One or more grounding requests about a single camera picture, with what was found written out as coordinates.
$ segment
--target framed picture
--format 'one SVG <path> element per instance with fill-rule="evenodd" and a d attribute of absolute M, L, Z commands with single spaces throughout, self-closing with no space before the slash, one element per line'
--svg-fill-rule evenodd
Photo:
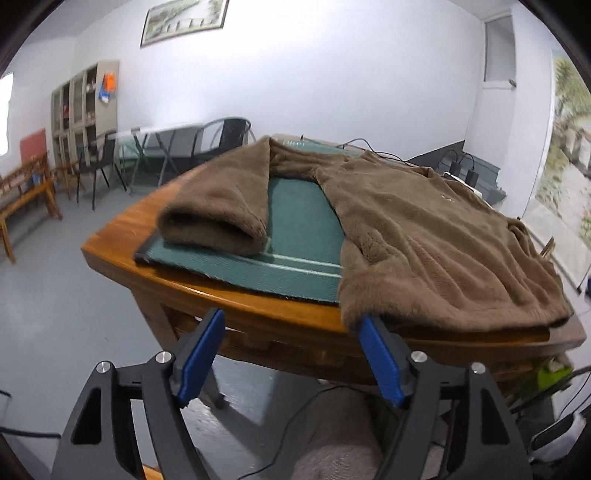
<path fill-rule="evenodd" d="M 229 0 L 173 0 L 148 10 L 141 47 L 178 35 L 222 28 Z"/>

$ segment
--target green object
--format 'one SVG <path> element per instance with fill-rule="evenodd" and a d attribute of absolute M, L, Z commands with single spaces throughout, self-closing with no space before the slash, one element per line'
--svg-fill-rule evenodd
<path fill-rule="evenodd" d="M 572 373 L 572 371 L 573 367 L 564 367 L 560 370 L 557 370 L 556 372 L 551 372 L 546 365 L 538 372 L 538 388 L 540 390 L 545 390 L 546 388 L 554 385 L 560 379 Z"/>
<path fill-rule="evenodd" d="M 306 151 L 342 153 L 314 142 L 284 141 Z M 303 180 L 269 181 L 269 243 L 255 257 L 165 243 L 156 233 L 139 261 L 170 265 L 250 290 L 337 303 L 343 231 L 320 187 Z"/>

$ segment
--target gray floor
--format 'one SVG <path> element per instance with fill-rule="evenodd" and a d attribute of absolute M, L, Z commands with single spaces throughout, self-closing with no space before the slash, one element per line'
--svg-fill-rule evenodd
<path fill-rule="evenodd" d="M 140 197 L 102 186 L 95 212 L 88 194 L 80 206 L 60 194 L 62 222 L 43 205 L 11 219 L 17 264 L 0 253 L 0 389 L 13 399 L 0 397 L 1 424 L 62 432 L 97 362 L 130 365 L 158 352 L 129 291 L 88 268 L 80 252 L 88 236 Z M 214 369 L 229 407 L 212 412 L 193 401 L 183 414 L 212 478 L 234 479 L 271 459 L 285 422 L 319 386 L 221 357 Z M 142 405 L 134 403 L 142 460 L 155 465 Z M 56 440 L 8 440 L 36 480 L 49 478 Z M 286 478 L 289 468 L 286 460 L 252 478 Z"/>

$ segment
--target black device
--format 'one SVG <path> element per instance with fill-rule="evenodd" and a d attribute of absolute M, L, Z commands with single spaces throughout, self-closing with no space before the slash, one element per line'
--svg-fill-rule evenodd
<path fill-rule="evenodd" d="M 132 399 L 144 401 L 163 477 L 209 479 L 180 409 L 199 395 L 224 331 L 223 312 L 212 309 L 171 352 L 160 352 L 145 364 L 131 367 L 98 363 L 62 436 L 52 480 L 144 478 Z M 483 365 L 439 365 L 424 352 L 411 352 L 379 317 L 363 319 L 359 340 L 382 395 L 406 411 L 376 480 L 420 479 L 439 401 L 445 399 L 452 401 L 452 412 L 439 478 L 531 479 L 517 427 Z"/>

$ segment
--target wooden bench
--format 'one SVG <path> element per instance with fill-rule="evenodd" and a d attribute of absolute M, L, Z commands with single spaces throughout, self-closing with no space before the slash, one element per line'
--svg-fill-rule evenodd
<path fill-rule="evenodd" d="M 6 219 L 32 200 L 44 196 L 49 215 L 61 220 L 53 192 L 53 181 L 47 165 L 47 154 L 36 155 L 29 162 L 0 177 L 0 238 L 4 243 L 6 255 L 12 263 L 16 262 L 8 238 Z"/>

